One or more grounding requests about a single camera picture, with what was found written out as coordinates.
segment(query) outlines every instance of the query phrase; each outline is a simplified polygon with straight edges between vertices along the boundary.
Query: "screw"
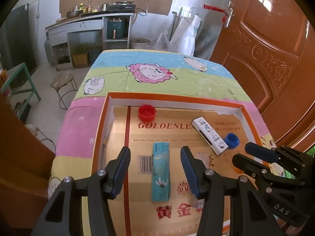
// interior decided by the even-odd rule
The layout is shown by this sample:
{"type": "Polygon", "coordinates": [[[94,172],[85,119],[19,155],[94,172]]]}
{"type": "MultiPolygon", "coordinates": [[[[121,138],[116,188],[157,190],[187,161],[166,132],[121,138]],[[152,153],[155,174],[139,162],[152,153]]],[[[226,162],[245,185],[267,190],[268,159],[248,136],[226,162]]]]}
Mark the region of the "screw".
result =
{"type": "Polygon", "coordinates": [[[97,174],[98,174],[99,176],[103,176],[103,175],[106,174],[106,171],[105,171],[105,170],[99,170],[99,171],[97,171],[97,174]]]}
{"type": "Polygon", "coordinates": [[[212,176],[215,172],[213,170],[206,170],[205,173],[208,176],[212,176]]]}
{"type": "Polygon", "coordinates": [[[63,181],[64,181],[65,183],[69,183],[71,180],[72,180],[72,179],[71,179],[71,176],[66,176],[66,177],[63,179],[63,181]]]}
{"type": "Polygon", "coordinates": [[[243,183],[246,183],[248,181],[248,177],[247,176],[240,176],[239,179],[243,183]]]}

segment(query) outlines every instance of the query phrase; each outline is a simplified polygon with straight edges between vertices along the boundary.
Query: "flower pot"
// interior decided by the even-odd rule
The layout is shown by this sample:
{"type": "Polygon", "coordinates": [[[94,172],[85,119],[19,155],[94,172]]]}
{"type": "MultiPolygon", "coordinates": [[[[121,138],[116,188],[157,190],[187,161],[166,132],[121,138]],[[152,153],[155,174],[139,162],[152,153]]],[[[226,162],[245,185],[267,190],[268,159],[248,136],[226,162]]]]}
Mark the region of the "flower pot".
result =
{"type": "Polygon", "coordinates": [[[88,53],[72,55],[72,60],[76,68],[89,67],[89,54],[88,53]]]}
{"type": "Polygon", "coordinates": [[[98,58],[98,56],[102,53],[103,49],[94,49],[94,50],[89,50],[89,57],[90,57],[90,62],[91,65],[94,64],[95,60],[98,58]]]}

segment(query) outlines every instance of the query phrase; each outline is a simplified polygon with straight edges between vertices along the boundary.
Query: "teal packet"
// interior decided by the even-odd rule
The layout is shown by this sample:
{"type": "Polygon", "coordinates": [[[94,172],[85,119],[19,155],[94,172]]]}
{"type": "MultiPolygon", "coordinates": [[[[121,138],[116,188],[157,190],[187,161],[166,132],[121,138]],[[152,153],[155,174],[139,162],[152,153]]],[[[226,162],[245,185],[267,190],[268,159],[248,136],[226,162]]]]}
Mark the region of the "teal packet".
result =
{"type": "Polygon", "coordinates": [[[170,199],[170,144],[153,144],[152,201],[170,199]]]}

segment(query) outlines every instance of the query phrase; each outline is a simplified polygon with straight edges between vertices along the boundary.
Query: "floor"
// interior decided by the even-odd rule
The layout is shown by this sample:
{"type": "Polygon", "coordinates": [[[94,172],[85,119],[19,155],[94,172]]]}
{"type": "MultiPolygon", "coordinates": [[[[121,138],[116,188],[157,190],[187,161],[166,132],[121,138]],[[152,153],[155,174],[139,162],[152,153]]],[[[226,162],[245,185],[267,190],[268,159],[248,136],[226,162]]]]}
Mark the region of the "floor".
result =
{"type": "MultiPolygon", "coordinates": [[[[42,100],[38,101],[35,94],[32,96],[30,100],[30,105],[32,106],[32,108],[28,115],[26,124],[34,124],[48,138],[54,141],[56,146],[58,143],[59,131],[67,111],[62,110],[59,107],[59,98],[57,96],[56,90],[50,87],[50,83],[61,72],[72,71],[76,84],[79,87],[89,69],[89,67],[85,67],[72,70],[56,71],[53,66],[46,62],[39,65],[37,70],[31,76],[42,100]]],[[[15,90],[24,88],[30,88],[30,84],[28,81],[22,87],[19,87],[15,90]]],[[[61,95],[63,95],[71,89],[73,89],[72,85],[68,84],[67,86],[64,86],[59,92],[61,95]]],[[[76,91],[72,91],[62,98],[67,107],[69,107],[75,94],[76,91]]],[[[16,103],[18,101],[22,101],[27,98],[27,96],[28,93],[14,95],[14,102],[16,103]]],[[[39,133],[37,138],[41,140],[45,137],[41,135],[41,133],[39,133]]],[[[52,152],[55,152],[54,145],[50,141],[45,140],[43,141],[43,144],[46,145],[52,152]]]]}

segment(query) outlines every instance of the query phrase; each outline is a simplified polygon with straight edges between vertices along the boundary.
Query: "white bucket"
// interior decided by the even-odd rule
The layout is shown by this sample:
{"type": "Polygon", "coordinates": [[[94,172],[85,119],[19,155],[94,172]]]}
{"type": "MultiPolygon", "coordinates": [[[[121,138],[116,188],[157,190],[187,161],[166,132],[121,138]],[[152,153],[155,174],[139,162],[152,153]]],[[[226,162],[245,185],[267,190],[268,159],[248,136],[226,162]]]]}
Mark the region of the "white bucket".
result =
{"type": "Polygon", "coordinates": [[[150,40],[145,38],[132,38],[130,40],[131,49],[149,50],[150,40]]]}

